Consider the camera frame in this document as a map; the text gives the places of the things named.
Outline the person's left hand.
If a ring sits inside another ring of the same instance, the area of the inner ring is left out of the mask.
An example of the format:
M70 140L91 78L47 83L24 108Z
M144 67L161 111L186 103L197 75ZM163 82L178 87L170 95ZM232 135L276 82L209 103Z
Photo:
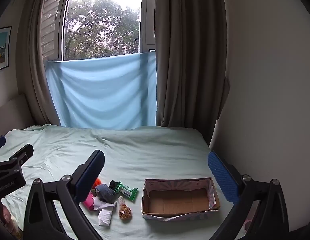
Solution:
M11 213L0 201L0 239L23 239L23 233L11 216Z

